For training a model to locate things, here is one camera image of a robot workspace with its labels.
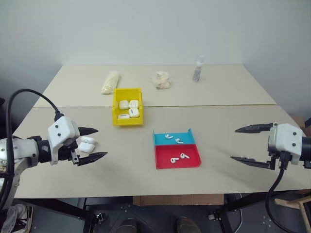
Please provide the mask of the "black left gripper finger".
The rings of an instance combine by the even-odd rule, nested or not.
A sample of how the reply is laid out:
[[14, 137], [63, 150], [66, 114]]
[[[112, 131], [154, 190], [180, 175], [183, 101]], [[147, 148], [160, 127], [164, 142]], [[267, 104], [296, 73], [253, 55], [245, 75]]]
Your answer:
[[93, 163], [103, 158], [107, 154], [108, 152], [96, 152], [96, 153], [89, 154], [87, 157], [79, 158], [77, 166], [83, 166], [83, 165]]
[[97, 133], [98, 130], [89, 127], [78, 127], [79, 136], [87, 136], [90, 134]]

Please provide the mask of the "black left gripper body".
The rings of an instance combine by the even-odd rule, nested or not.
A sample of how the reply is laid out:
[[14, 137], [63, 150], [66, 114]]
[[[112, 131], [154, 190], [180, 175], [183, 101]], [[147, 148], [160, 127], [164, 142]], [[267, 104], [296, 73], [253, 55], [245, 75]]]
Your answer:
[[68, 145], [63, 145], [59, 150], [58, 150], [58, 160], [59, 161], [72, 161], [74, 165], [79, 165], [80, 159], [79, 155], [76, 153], [76, 149], [78, 148], [78, 144], [76, 140], [70, 141], [70, 144]]

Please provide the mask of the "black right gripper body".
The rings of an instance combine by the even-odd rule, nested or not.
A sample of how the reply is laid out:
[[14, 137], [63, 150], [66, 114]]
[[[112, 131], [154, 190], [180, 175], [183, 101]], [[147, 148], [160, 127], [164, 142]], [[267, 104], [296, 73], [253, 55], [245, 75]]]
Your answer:
[[276, 161], [279, 160], [278, 167], [286, 170], [289, 164], [289, 153], [287, 151], [278, 151], [275, 148], [268, 147], [270, 161], [267, 161], [270, 170], [275, 170]]

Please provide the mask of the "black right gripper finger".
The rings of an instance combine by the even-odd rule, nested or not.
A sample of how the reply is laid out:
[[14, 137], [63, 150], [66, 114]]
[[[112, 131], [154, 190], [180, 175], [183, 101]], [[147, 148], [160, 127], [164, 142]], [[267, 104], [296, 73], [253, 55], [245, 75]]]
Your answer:
[[236, 133], [260, 133], [260, 132], [266, 132], [270, 131], [270, 129], [273, 127], [273, 123], [268, 124], [254, 124], [254, 125], [248, 125], [241, 127], [239, 129], [236, 129]]
[[264, 163], [264, 162], [258, 162], [255, 159], [252, 158], [244, 158], [244, 157], [236, 157], [236, 156], [231, 156], [231, 159], [234, 159], [240, 163], [243, 163], [248, 166], [253, 166], [253, 167], [259, 167], [259, 168], [265, 168], [269, 169], [269, 164]]

